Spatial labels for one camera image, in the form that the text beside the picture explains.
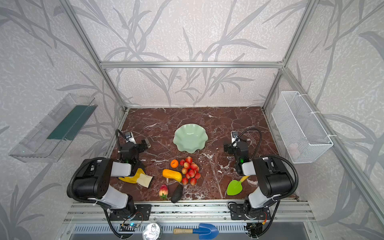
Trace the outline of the fake orange tangerine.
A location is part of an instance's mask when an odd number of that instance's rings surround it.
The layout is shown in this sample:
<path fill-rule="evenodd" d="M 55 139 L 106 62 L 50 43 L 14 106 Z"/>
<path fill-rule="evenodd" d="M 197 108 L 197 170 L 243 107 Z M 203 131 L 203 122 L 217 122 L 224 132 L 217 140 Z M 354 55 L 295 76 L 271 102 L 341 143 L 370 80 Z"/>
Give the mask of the fake orange tangerine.
<path fill-rule="evenodd" d="M 179 166 L 178 160 L 172 160 L 170 163 L 171 168 L 176 169 Z"/>

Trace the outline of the fake red grape bunch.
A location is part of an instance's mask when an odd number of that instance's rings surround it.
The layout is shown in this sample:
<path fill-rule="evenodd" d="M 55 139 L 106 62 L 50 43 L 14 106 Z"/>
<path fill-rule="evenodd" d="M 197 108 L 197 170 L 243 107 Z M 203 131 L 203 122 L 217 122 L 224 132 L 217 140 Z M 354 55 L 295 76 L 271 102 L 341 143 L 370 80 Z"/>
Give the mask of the fake red grape bunch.
<path fill-rule="evenodd" d="M 192 157 L 186 157 L 184 160 L 181 160 L 179 164 L 182 167 L 182 184 L 195 186 L 198 179 L 201 178 L 199 166 L 194 162 Z"/>

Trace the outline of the fake dark avocado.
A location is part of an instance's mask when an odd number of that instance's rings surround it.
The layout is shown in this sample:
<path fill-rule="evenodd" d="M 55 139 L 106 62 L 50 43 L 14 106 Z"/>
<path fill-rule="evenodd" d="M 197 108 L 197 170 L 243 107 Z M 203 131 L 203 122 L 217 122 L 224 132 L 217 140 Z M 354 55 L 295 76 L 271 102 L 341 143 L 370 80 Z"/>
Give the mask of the fake dark avocado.
<path fill-rule="evenodd" d="M 172 203 L 177 203 L 178 201 L 181 200 L 182 196 L 183 196 L 183 190 L 184 190 L 184 187 L 183 185 L 178 185 L 175 189 L 175 191 L 173 192 L 173 195 L 171 197 L 171 202 Z"/>

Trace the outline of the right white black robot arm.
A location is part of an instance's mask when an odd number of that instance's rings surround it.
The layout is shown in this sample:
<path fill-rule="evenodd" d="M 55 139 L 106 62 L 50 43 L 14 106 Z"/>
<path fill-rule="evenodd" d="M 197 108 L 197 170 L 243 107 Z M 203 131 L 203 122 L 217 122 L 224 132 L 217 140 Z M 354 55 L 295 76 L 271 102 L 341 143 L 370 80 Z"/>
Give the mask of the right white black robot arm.
<path fill-rule="evenodd" d="M 245 199 L 247 211 L 267 208 L 291 196 L 299 185 L 299 175 L 294 165 L 278 155 L 248 156 L 245 142 L 224 145 L 224 152 L 233 155 L 235 169 L 243 177 L 232 180 L 227 187 L 228 196 L 236 196 L 243 190 L 243 182 L 250 176 L 257 177 L 258 187 Z"/>

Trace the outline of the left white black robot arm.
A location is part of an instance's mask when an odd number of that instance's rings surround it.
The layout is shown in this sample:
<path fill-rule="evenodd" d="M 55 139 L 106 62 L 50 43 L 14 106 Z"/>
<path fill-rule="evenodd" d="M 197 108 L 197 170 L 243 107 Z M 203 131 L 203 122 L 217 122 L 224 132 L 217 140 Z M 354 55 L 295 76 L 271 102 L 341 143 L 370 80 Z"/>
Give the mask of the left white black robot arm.
<path fill-rule="evenodd" d="M 104 157 L 86 159 L 73 174 L 68 187 L 69 198 L 101 206 L 104 210 L 136 212 L 133 197 L 110 186 L 111 177 L 127 179 L 142 170 L 139 154 L 150 148 L 148 139 L 136 144 L 128 140 L 119 147 L 120 160 Z"/>

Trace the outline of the light green scalloped fruit bowl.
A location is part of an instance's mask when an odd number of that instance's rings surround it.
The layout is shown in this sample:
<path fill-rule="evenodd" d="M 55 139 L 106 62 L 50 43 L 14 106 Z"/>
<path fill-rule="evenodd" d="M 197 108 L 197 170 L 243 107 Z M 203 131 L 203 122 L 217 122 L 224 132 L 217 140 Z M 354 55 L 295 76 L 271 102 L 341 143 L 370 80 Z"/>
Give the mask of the light green scalloped fruit bowl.
<path fill-rule="evenodd" d="M 180 152 L 193 154 L 205 147 L 208 135 L 206 130 L 197 124 L 186 124 L 175 131 L 173 143 Z"/>

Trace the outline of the silver metal can top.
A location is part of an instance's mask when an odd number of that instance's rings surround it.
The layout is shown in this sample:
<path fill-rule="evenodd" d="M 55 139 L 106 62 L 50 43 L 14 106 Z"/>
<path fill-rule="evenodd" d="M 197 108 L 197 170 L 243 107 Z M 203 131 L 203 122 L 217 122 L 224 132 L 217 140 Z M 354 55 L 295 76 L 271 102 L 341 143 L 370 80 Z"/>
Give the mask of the silver metal can top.
<path fill-rule="evenodd" d="M 163 234 L 162 227 L 157 223 L 148 224 L 142 232 L 143 240 L 160 240 Z"/>

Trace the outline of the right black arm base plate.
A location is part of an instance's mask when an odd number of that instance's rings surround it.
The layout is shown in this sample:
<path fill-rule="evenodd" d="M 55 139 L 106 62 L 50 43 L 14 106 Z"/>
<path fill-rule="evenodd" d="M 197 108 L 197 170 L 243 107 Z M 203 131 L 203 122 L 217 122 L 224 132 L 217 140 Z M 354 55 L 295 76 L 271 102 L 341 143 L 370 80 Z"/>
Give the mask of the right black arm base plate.
<path fill-rule="evenodd" d="M 244 204 L 229 202 L 227 207 L 230 211 L 231 220 L 250 220 L 266 222 L 271 219 L 271 212 L 269 208 L 254 209 L 247 207 Z"/>

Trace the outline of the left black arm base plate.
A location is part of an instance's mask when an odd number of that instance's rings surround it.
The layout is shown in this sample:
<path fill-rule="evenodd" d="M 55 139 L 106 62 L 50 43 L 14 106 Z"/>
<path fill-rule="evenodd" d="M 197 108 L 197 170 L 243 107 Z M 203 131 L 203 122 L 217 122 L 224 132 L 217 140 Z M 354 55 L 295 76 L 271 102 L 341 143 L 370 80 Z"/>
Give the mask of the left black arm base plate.
<path fill-rule="evenodd" d="M 152 205 L 150 204 L 139 204 L 135 205 L 133 210 L 111 210 L 109 219 L 111 221 L 148 221 L 150 218 L 151 209 Z"/>

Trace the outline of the clear acrylic wall shelf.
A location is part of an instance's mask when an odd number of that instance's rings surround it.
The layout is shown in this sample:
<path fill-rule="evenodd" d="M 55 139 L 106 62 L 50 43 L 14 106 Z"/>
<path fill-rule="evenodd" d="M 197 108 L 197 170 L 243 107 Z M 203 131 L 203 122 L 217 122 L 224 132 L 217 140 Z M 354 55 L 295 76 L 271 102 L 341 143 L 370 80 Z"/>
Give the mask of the clear acrylic wall shelf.
<path fill-rule="evenodd" d="M 23 163 L 56 163 L 92 116 L 94 97 L 67 94 L 9 155 Z"/>

